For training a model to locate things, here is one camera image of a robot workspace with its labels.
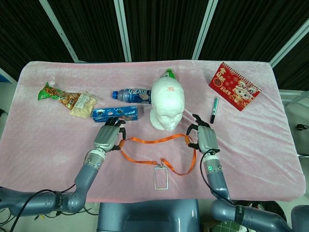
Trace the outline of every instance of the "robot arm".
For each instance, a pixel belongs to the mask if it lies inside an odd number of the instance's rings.
[[[252,207],[235,205],[231,201],[222,172],[222,166],[219,157],[216,155],[220,151],[218,149],[216,134],[210,128],[209,124],[202,121],[198,115],[193,116],[196,118],[197,125],[190,125],[187,135],[192,129],[197,130],[198,142],[197,144],[189,144],[189,147],[198,149],[203,154],[200,168],[202,171],[203,164],[208,180],[208,183],[206,180],[205,182],[209,185],[211,193],[217,198],[211,205],[212,216],[221,221],[235,221],[249,229],[260,232],[291,232],[292,229],[279,215]],[[308,207],[300,207],[296,210],[298,214],[309,213]],[[297,226],[295,226],[297,230],[293,229],[293,231],[305,232],[308,231],[308,226],[309,223],[305,220],[297,220]]]
[[[76,190],[74,192],[19,192],[0,187],[0,209],[9,208],[12,215],[17,216],[22,210],[25,202],[32,197],[21,216],[48,214],[52,211],[78,212],[86,202],[87,193],[97,176],[97,173],[105,160],[105,153],[111,150],[120,150],[115,145],[119,133],[126,137],[125,128],[120,128],[124,121],[118,118],[110,118],[101,127],[94,140],[94,149],[88,152],[84,164],[75,178]]]

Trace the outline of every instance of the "red calendar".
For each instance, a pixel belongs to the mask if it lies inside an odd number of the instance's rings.
[[[224,62],[209,86],[240,111],[262,92],[259,87]]]

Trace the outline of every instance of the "badge holder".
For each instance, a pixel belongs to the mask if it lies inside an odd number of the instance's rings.
[[[165,188],[160,188],[157,187],[156,184],[156,175],[157,175],[157,171],[165,171],[166,172],[166,187]],[[154,167],[154,188],[155,190],[167,190],[169,188],[169,176],[168,176],[168,168],[166,166],[164,166],[163,162],[161,163],[161,165],[157,165]]]

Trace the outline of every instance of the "lanyard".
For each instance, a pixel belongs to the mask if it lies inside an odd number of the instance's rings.
[[[172,136],[169,136],[169,137],[166,137],[166,138],[151,140],[151,141],[146,141],[146,140],[142,140],[142,139],[139,139],[139,138],[136,138],[136,137],[131,137],[131,138],[128,138],[128,139],[125,139],[125,140],[121,140],[119,146],[122,148],[127,140],[132,140],[134,142],[142,143],[142,144],[157,144],[157,143],[166,142],[166,141],[176,139],[176,138],[180,138],[180,137],[184,137],[186,144],[188,144],[190,142],[190,140],[192,140],[192,138],[190,136],[185,135],[185,134],[175,134],[175,135],[172,135]],[[197,160],[197,151],[194,149],[190,169],[186,173],[180,174],[177,171],[175,171],[174,167],[164,158],[160,159],[161,164],[159,164],[157,161],[153,161],[153,160],[140,161],[140,160],[132,159],[122,149],[120,150],[120,152],[126,158],[126,160],[133,162],[133,163],[143,163],[143,164],[156,165],[156,166],[162,166],[163,164],[165,164],[168,168],[170,168],[177,175],[186,175],[189,172],[191,172],[192,169],[194,168],[195,162]]]

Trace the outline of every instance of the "table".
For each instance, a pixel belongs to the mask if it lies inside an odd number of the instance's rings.
[[[37,100],[45,83],[68,92],[95,94],[96,108],[129,103],[113,100],[113,90],[150,89],[172,68],[185,92],[185,112],[175,131],[159,131],[149,121],[151,105],[140,105],[140,118],[125,127],[127,137],[155,140],[185,133],[192,113],[209,121],[213,98],[209,86],[221,61],[176,60],[139,63],[73,64],[30,62],[21,72],[11,111],[0,141],[0,186],[19,191],[64,190],[71,186],[102,123],[69,115],[58,101]],[[271,66],[264,62],[226,62],[262,89],[242,112],[220,97],[212,128],[232,199],[290,201],[305,193],[302,173]],[[190,166],[192,150],[183,139],[153,145],[127,142],[134,159],[166,158],[179,172]],[[119,151],[107,154],[87,201],[140,202],[157,199],[200,199],[212,195],[198,164],[186,176],[169,171],[169,189],[154,189],[154,167],[126,161]]]

